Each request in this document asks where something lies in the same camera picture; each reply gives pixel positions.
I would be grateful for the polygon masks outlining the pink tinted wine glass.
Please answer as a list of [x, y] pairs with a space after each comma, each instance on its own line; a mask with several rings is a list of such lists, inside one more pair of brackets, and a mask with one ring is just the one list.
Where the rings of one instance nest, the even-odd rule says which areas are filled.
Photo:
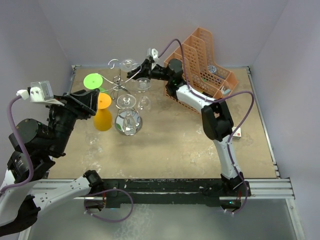
[[127, 58], [120, 63], [120, 70], [123, 72], [130, 72], [136, 69], [139, 64], [132, 58]]

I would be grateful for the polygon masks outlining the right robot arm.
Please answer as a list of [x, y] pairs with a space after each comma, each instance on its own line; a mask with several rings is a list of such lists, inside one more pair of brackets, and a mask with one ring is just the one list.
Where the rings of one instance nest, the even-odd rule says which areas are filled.
[[189, 105], [201, 114], [205, 135], [213, 141], [221, 166], [222, 190], [228, 196], [235, 195], [244, 182], [242, 171], [237, 163], [232, 143], [234, 122], [225, 101], [216, 102], [192, 88], [188, 80], [184, 62], [173, 58], [166, 67], [152, 66], [149, 57], [142, 64], [136, 64], [127, 73], [127, 78], [137, 80], [148, 78], [166, 81], [165, 89], [170, 97]]

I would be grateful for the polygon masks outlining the orange plastic goblet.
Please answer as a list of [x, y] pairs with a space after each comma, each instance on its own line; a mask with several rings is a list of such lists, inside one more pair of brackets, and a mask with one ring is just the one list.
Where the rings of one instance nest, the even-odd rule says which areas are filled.
[[106, 93], [100, 93], [97, 102], [97, 111], [93, 117], [94, 127], [101, 132], [108, 131], [112, 127], [112, 114], [109, 107], [112, 104], [111, 97]]

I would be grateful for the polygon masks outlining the green plastic goblet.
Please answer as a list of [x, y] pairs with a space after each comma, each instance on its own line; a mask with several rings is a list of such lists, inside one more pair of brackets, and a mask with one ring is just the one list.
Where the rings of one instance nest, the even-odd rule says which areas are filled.
[[99, 73], [90, 73], [83, 79], [83, 85], [88, 90], [99, 89], [101, 93], [108, 92], [102, 87], [104, 83], [103, 77]]

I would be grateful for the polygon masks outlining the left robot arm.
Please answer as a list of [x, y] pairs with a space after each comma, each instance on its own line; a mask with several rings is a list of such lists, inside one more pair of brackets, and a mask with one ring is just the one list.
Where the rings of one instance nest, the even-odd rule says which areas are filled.
[[95, 170], [53, 190], [31, 192], [55, 160], [65, 156], [76, 121], [96, 114], [99, 93], [96, 88], [51, 95], [44, 101], [49, 109], [47, 124], [27, 118], [11, 125], [9, 140], [14, 151], [0, 187], [1, 236], [28, 229], [39, 217], [76, 197], [101, 194], [104, 182]]

